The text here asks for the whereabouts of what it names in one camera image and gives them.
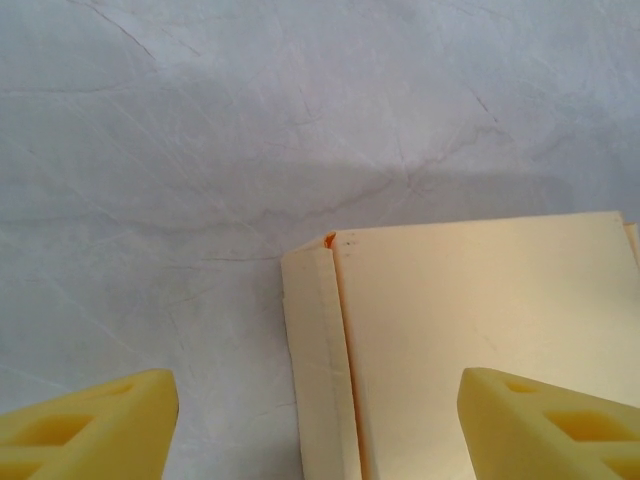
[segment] stack of paper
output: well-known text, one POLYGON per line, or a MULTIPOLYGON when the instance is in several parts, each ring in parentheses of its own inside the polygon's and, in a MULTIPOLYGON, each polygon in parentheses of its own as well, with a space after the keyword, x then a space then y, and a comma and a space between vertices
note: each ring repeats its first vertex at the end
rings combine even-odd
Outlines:
POLYGON ((339 231, 285 255, 306 480, 474 478, 466 367, 639 404, 638 243, 589 213, 339 231))

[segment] white surface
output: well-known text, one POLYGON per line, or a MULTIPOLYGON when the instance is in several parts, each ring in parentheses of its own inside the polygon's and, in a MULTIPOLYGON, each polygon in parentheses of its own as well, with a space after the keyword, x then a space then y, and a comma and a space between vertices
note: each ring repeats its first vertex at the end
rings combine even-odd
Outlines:
POLYGON ((167 479, 298 480, 276 258, 640 219, 639 44, 634 0, 0 0, 0 409, 171 367, 167 479))

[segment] gray marble surface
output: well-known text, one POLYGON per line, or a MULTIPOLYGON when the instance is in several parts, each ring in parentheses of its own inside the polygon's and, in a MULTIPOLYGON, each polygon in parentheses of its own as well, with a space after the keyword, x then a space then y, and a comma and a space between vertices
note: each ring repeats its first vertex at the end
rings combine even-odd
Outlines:
POLYGON ((0 0, 0 410, 168 367, 165 478, 301 479, 279 256, 640 220, 638 52, 635 0, 0 0))

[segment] marble countertop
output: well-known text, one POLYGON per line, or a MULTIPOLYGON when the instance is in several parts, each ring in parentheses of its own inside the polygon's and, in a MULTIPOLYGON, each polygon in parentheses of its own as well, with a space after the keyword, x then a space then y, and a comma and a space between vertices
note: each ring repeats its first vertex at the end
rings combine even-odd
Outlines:
POLYGON ((167 367, 165 478, 300 480, 282 253, 640 220, 639 49, 635 0, 3 2, 0 411, 167 367))

